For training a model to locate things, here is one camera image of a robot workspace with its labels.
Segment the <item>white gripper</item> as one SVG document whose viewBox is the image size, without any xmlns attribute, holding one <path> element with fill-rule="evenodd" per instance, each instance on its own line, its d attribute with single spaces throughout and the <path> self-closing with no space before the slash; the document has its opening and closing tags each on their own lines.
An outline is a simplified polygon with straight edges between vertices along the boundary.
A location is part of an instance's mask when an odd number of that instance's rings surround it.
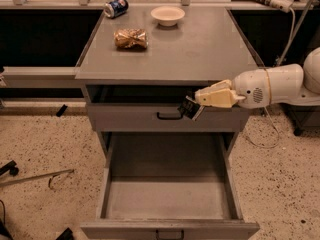
<svg viewBox="0 0 320 240">
<path fill-rule="evenodd" d="M 209 86 L 209 92 L 199 90 L 195 100 L 201 106 L 231 108 L 238 103 L 247 109 L 262 108 L 270 104 L 270 84 L 266 70 L 246 71 L 232 81 L 229 79 Z"/>
</svg>

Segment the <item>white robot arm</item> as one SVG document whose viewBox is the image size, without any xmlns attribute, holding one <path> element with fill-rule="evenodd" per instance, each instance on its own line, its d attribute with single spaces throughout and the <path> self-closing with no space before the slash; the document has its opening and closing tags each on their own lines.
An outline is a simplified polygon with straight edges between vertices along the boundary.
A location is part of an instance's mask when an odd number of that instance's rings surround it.
<svg viewBox="0 0 320 240">
<path fill-rule="evenodd" d="M 233 80 L 223 80 L 195 92 L 202 106 L 247 109 L 286 103 L 295 106 L 320 105 L 320 48 L 306 57 L 302 66 L 290 64 L 246 71 Z"/>
</svg>

